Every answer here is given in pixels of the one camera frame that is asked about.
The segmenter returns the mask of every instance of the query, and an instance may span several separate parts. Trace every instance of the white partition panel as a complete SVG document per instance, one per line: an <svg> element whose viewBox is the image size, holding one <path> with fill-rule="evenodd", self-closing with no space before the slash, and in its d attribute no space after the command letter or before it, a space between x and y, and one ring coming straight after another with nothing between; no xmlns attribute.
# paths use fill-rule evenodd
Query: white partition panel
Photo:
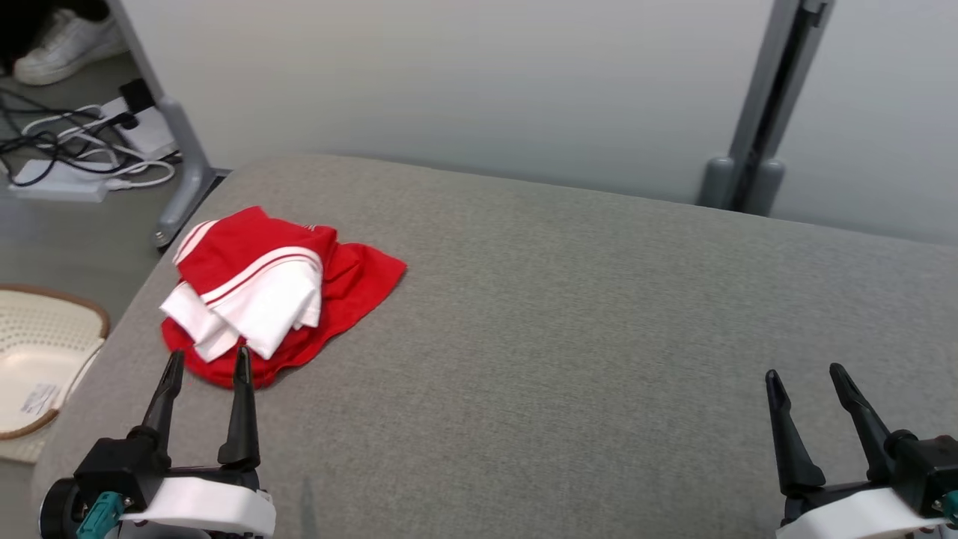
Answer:
<svg viewBox="0 0 958 539"><path fill-rule="evenodd" d="M958 244L958 3L839 0L771 216Z"/></svg>
<svg viewBox="0 0 958 539"><path fill-rule="evenodd" d="M214 167L382 157L692 202L768 0L122 0Z"/></svg>

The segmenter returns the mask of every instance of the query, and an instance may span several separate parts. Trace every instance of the black cable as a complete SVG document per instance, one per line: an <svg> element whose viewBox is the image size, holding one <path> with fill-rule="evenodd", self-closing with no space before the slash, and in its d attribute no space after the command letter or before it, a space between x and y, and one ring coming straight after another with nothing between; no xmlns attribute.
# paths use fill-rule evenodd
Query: black cable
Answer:
<svg viewBox="0 0 958 539"><path fill-rule="evenodd" d="M37 184L39 181L43 180L44 178L46 178L46 177L50 174L50 172L53 170L54 166L56 165L56 163L57 163L58 161L59 161L59 162L62 162L62 163L65 163L66 165L68 165L68 166L70 166L70 167L72 167L72 168L81 170L81 171L90 172L90 173L96 173L96 174L110 174L110 173L119 172L119 171L121 171L122 169L128 167L128 166L131 164L131 161L134 160L134 157L133 157L132 155L130 155L130 154L126 153L126 152L123 152L123 151L118 150L118 149L117 149L117 146L116 146L115 144L111 143L110 141L108 141L108 140L106 140L106 139L104 139L104 138L102 138L102 137L100 136L101 132L102 132L104 129L110 129L110 131L112 131L113 135L116 136L119 140L125 140L125 139L123 138L123 136L119 133L119 131L116 129L116 126L115 126L115 123L120 123L120 120L111 119L109 122L106 122L106 123L104 123L104 124L101 124L101 125L99 125L99 126L96 126L96 127L93 128L93 129L89 129L89 128L87 128L84 124L81 124L80 122L78 122L74 117L75 117L75 116L84 116L84 117L87 117L87 118L91 118L91 119L97 120L97 119L102 119L102 117L101 117L100 115L98 115L98 114L93 114L93 113L86 112L86 111L76 111L76 110L64 110L64 109L54 109L54 108L50 108L50 107L48 107L48 106L46 106L46 105L43 105L43 104L41 104L41 103L38 103L38 102L32 100L32 99L30 99L30 98L28 98L28 97L26 97L26 96L20 95L20 94L18 94L18 93L16 93L16 92L13 92L13 91L8 90L8 89L3 88L3 87L0 87L0 94L5 94L5 95L13 96L13 97L16 98L17 100L19 100L19 101L21 101L21 102L23 102L23 103L26 103L27 105L32 105L32 106L35 107L35 108L33 108L33 109L27 109L27 108L11 108L11 107L7 106L6 99L5 99L3 96L0 96L0 114L2 114L2 116L3 116L4 120L6 121L7 125L8 125L8 126L10 127L10 129L12 129L15 133L20 133L21 129L20 129L20 127L16 124L16 122L13 120L13 118L12 118L12 115L13 115L13 114L41 114L41 113L42 113L42 114L47 114L47 115L51 115L51 116L60 116L62 120L73 124L73 125L74 125L75 127L77 127L77 128L80 128L81 132L83 132L84 134L86 134L86 135L88 135L88 136L90 136L90 137L92 137L92 138L97 138L97 139L99 139L101 142L103 142L103 144L104 144L106 147L112 149L114 152L118 152L118 153L121 153L121 154L123 155L123 162L121 162L121 163L120 163L119 165L117 165L116 167L113 167L113 168L110 168L110 169L106 169L106 170L102 170L102 169L91 169L91 168L84 167L84 166L78 164L78 163L75 161L76 159L79 158L80 155L82 155L83 153L87 152L87 151L90 149L90 145L91 145L92 143L91 143L89 140L86 140L86 141L85 141L85 144L83 144L83 146L80 148L79 151L77 151L77 152L72 152L69 148L66 147L65 144L60 143L60 142L57 140L57 136L56 136L54 133L51 133L51 132L49 132L49 131L44 130L44 131L40 131L40 132L38 132L38 133L30 133L30 134L27 134L27 135L22 135L22 134L21 134L21 135L19 135L19 136L16 136L16 137L13 138L13 139L8 139L8 140L0 141L0 155L3 155L3 154L5 154L5 153L9 153L9 152L13 152L13 151L16 151L16 150L20 150L20 149L23 149L23 148L34 148L34 149L36 149L36 150L38 150L38 151L40 151L40 152L46 154L48 157L50 157L50 165L47 167L47 169L46 169L40 176L38 176L38 177L36 177L36 178L33 178L33 179L29 180L29 181L21 182L21 183L15 182L15 181L13 180L12 174L10 174L10 182L13 183L14 185L21 186L21 187L26 187L26 186L30 186L30 185L35 185L35 184ZM50 148L41 148L41 147L39 146L39 144L47 144L47 145L50 145L51 147L50 147ZM4 163L4 166L5 166L5 167L8 169L8 171L9 171L9 170L10 170L10 167L9 167L9 164L7 163L7 161L4 160L3 163Z"/></svg>

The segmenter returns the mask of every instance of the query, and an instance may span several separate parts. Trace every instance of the white basket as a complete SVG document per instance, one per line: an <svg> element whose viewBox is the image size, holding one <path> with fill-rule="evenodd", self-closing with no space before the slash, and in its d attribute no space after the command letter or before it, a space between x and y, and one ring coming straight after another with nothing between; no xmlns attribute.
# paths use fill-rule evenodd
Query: white basket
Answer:
<svg viewBox="0 0 958 539"><path fill-rule="evenodd" d="M0 287L0 457L36 462L49 428L109 331L99 306Z"/></svg>

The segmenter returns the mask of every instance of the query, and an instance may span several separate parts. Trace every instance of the gray fabric tabletop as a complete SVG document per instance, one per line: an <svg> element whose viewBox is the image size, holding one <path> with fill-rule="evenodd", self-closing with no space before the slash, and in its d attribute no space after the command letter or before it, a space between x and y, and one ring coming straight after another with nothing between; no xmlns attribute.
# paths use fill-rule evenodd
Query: gray fabric tabletop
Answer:
<svg viewBox="0 0 958 539"><path fill-rule="evenodd" d="M831 362L891 430L958 431L953 248L309 155L233 173L192 223L256 204L409 264L257 393L278 538L771 537L769 368L830 481L866 469ZM57 420L34 504L142 418L170 258ZM187 376L173 465L216 462L231 398Z"/></svg>

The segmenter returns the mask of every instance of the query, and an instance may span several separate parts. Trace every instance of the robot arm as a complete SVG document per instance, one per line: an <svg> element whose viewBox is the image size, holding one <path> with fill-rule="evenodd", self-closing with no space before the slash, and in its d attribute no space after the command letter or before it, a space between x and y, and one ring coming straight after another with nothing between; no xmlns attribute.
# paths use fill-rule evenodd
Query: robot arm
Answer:
<svg viewBox="0 0 958 539"><path fill-rule="evenodd" d="M868 480L826 485L791 419L791 401L774 370L765 375L779 487L786 497L778 539L879 539L939 528L958 539L958 441L919 441L889 433L845 368L830 368L838 400L855 422Z"/></svg>
<svg viewBox="0 0 958 539"><path fill-rule="evenodd" d="M260 447L249 350L237 354L218 467L171 468L167 447L183 362L181 351L172 353L141 425L123 439L101 438L73 478L54 483L40 509L43 539L272 537L276 509L256 473Z"/></svg>

